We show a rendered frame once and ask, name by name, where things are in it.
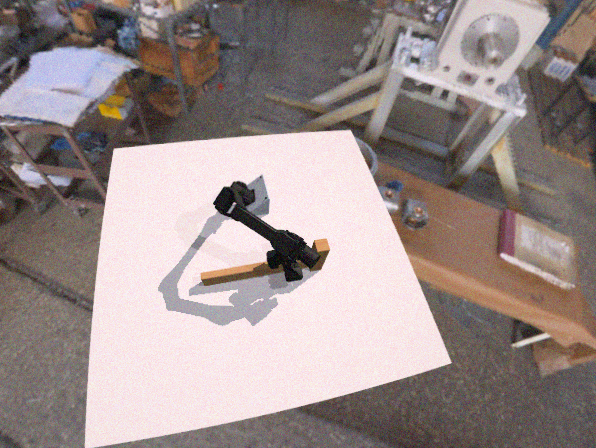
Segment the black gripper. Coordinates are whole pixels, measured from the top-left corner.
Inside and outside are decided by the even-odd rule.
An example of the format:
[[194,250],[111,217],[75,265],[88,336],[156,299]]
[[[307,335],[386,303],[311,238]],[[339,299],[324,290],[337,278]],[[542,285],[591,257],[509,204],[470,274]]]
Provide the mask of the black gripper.
[[296,262],[299,259],[296,258],[296,260],[293,262],[293,261],[284,257],[284,260],[286,262],[285,266],[283,266],[286,282],[302,280],[303,279],[302,269],[299,268],[299,264],[298,264],[298,262]]

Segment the wooden side rail with metal hooks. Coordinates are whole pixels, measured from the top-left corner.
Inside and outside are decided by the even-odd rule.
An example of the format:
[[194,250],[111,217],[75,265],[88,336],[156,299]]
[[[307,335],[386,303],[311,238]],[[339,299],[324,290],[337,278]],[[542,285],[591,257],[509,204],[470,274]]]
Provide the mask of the wooden side rail with metal hooks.
[[[297,260],[299,268],[308,268],[303,262]],[[201,273],[201,280],[205,286],[225,283],[241,279],[256,278],[284,272],[282,264],[277,269],[268,267],[268,262],[255,263],[229,269],[218,269]]]

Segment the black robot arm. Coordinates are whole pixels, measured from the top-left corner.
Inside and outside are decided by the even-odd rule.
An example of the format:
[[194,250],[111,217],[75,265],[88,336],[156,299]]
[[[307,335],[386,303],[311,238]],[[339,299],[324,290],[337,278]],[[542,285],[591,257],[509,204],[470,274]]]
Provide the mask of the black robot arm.
[[[230,210],[233,202],[236,205],[230,214],[226,213]],[[231,186],[224,186],[213,204],[220,214],[241,222],[270,242],[272,248],[275,249],[266,253],[268,267],[271,269],[279,268],[280,264],[285,266],[284,257],[293,262],[297,258],[310,269],[313,268],[321,255],[306,245],[304,239],[297,234],[288,230],[275,229],[249,212],[245,206],[253,202],[255,202],[254,189],[248,189],[246,183],[238,180],[234,181]]]

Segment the wooden post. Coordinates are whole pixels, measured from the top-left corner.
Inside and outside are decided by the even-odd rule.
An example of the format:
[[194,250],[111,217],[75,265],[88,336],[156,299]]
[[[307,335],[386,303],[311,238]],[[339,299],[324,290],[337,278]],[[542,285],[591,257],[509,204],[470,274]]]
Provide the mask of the wooden post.
[[326,261],[326,258],[330,252],[330,247],[329,247],[327,238],[314,240],[312,249],[314,251],[316,251],[318,254],[320,254],[321,257],[318,260],[318,262],[314,265],[314,267],[311,269],[309,268],[309,270],[310,270],[310,272],[322,270],[322,267],[323,267],[323,265]]

